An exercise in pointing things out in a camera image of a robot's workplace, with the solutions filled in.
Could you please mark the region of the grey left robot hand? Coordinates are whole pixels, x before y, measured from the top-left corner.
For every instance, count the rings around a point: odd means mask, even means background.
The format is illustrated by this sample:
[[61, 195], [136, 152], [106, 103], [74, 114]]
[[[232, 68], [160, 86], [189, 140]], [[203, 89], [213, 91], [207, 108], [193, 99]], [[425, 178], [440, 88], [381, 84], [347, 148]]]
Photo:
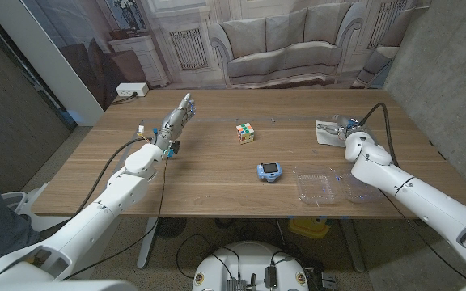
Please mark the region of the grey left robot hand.
[[191, 94], [187, 93], [180, 104], [163, 119], [156, 134], [155, 145], [161, 150], [167, 150], [169, 145], [180, 137], [184, 126], [194, 115], [194, 100], [191, 99]]

